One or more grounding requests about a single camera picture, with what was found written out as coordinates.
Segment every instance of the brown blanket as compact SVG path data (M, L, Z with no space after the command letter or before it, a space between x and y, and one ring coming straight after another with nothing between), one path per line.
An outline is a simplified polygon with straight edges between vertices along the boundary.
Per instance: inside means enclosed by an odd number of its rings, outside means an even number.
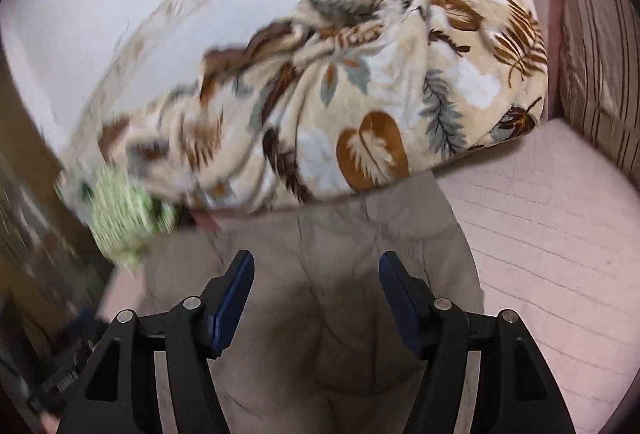
M238 249L255 282L236 336L210 363L231 432L395 434L424 364L402 344L378 281L395 250L412 276L482 312L462 230L431 173L334 205L271 213L233 233L159 237L140 314L171 309L223 273ZM468 432L479 358L470 357L456 434ZM166 366L158 365L165 433L175 433Z

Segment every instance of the blanket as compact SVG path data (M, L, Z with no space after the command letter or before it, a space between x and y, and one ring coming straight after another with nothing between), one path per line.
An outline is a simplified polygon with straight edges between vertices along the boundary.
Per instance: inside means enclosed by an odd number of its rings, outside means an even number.
M302 0L99 146L166 201L291 208L528 133L545 89L532 0Z
M482 313L471 250L430 172L340 203L267 213L229 233L158 236L140 315L199 295L242 248L255 258L254 286L230 347L209 364L233 433L402 432L424 363L402 344L378 280L388 249L434 295ZM157 356L162 432L174 434ZM469 432L478 373L479 353L470 353L455 434Z

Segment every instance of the leaf-patterned blanket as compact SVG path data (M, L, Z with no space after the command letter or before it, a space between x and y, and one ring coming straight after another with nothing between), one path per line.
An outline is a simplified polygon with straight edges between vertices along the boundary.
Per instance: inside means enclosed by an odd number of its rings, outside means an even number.
M527 133L545 89L532 0L302 0L99 145L191 208L295 207Z

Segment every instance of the green cloth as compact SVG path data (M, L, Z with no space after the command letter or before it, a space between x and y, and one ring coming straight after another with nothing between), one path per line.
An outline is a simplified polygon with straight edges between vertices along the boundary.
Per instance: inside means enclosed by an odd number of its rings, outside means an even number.
M98 170L93 192L90 227L95 243L114 264L137 270L149 240L174 229L177 209L111 166Z

